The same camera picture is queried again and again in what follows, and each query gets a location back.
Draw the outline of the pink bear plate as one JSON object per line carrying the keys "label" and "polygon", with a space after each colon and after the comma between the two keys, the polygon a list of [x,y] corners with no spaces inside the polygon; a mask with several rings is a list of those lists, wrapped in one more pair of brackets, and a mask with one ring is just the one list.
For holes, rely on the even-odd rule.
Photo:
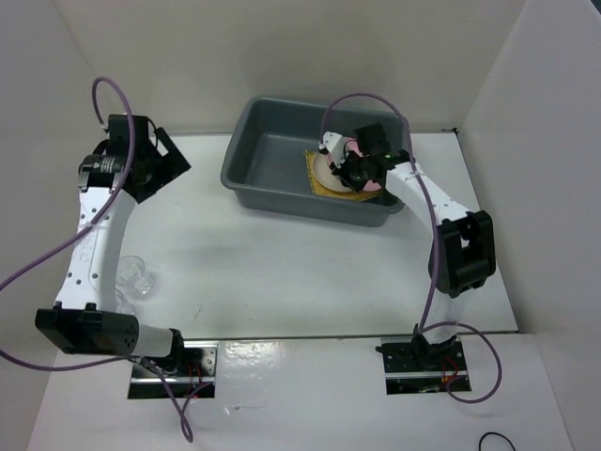
{"label": "pink bear plate", "polygon": [[[348,154],[348,155],[350,155],[351,153],[353,153],[353,154],[356,154],[358,157],[362,157],[362,153],[361,153],[361,151],[359,150],[359,147],[358,147],[358,145],[357,145],[357,142],[356,142],[356,140],[355,140],[354,138],[350,138],[350,137],[346,137],[346,136],[345,136],[345,138],[347,139],[347,144],[346,144],[346,148],[345,148],[345,154]],[[343,182],[343,180],[341,179],[341,177],[340,177],[340,176],[337,176],[337,175],[335,175],[335,174],[334,174],[334,165],[329,163],[329,167],[330,167],[331,173],[332,173],[334,176],[336,176],[337,178],[339,178],[339,179],[340,179],[340,181],[341,181],[341,182],[342,182],[342,183],[343,183],[345,186],[347,186],[348,188],[350,188],[350,187],[349,187],[349,186],[348,186],[348,185],[347,185],[345,182]]]}

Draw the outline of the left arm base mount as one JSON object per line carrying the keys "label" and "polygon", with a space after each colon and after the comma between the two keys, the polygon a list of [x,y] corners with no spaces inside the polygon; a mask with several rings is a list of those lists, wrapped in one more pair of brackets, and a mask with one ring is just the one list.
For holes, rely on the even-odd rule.
{"label": "left arm base mount", "polygon": [[158,372],[175,398],[214,398],[219,343],[185,340],[183,357],[177,363],[171,358],[149,358],[132,365],[128,399],[168,398]]}

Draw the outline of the cream bear plate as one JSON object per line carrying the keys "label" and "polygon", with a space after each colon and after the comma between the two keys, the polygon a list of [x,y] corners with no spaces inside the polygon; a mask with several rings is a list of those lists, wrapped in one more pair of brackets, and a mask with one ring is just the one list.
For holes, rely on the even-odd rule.
{"label": "cream bear plate", "polygon": [[311,162],[311,171],[316,181],[324,189],[333,193],[348,194],[352,190],[345,186],[339,178],[331,173],[327,157],[321,153],[316,153]]}

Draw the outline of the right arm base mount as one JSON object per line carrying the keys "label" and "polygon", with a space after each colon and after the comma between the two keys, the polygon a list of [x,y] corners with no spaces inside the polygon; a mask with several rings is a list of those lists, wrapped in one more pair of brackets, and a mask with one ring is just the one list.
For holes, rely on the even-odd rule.
{"label": "right arm base mount", "polygon": [[408,337],[383,339],[375,346],[375,352],[381,356],[389,396],[443,393],[448,385],[452,392],[471,391],[468,366],[459,340],[442,354],[422,360]]}

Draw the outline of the clear glass cup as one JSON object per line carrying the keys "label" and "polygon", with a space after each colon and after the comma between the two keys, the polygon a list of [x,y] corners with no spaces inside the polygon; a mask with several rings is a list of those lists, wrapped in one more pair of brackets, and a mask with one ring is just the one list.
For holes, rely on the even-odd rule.
{"label": "clear glass cup", "polygon": [[154,277],[138,256],[124,256],[117,263],[116,285],[138,299],[148,297],[154,288]]}
{"label": "clear glass cup", "polygon": [[118,314],[135,316],[134,305],[128,300],[120,289],[116,289],[116,312]]}

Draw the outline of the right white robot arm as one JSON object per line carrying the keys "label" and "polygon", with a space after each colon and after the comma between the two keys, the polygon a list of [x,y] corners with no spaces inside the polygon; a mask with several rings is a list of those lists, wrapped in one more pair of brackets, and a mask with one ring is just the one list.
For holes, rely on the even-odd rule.
{"label": "right white robot arm", "polygon": [[474,290],[496,271],[491,216],[453,200],[407,150],[391,146],[379,123],[361,127],[351,137],[325,132],[320,149],[327,155],[331,173],[344,186],[359,192],[375,183],[399,199],[430,232],[432,286],[414,328],[411,358],[422,369],[435,367],[454,344]]}

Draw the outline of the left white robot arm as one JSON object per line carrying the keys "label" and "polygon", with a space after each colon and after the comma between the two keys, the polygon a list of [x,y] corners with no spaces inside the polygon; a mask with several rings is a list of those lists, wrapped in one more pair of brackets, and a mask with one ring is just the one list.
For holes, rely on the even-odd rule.
{"label": "left white robot arm", "polygon": [[108,137],[79,166],[80,220],[90,230],[73,246],[68,273],[35,325],[66,354],[146,357],[165,375],[187,364],[177,329],[143,324],[117,310],[116,275],[134,207],[190,169],[167,132],[148,118],[108,118]]}

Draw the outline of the yellow woven bamboo mat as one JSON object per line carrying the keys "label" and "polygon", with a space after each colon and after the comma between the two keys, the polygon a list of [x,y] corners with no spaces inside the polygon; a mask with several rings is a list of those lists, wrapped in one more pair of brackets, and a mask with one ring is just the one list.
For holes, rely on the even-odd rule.
{"label": "yellow woven bamboo mat", "polygon": [[310,188],[311,188],[311,191],[313,194],[336,198],[336,199],[342,199],[342,200],[357,201],[357,202],[371,200],[373,198],[376,198],[380,194],[382,194],[381,189],[375,189],[375,191],[351,192],[348,194],[333,193],[327,189],[324,189],[322,186],[320,186],[318,184],[318,182],[316,181],[316,179],[313,176],[312,171],[311,171],[311,162],[312,162],[313,156],[316,153],[319,153],[319,152],[313,152],[310,150],[304,151],[305,165],[307,168],[307,174],[308,174]]}

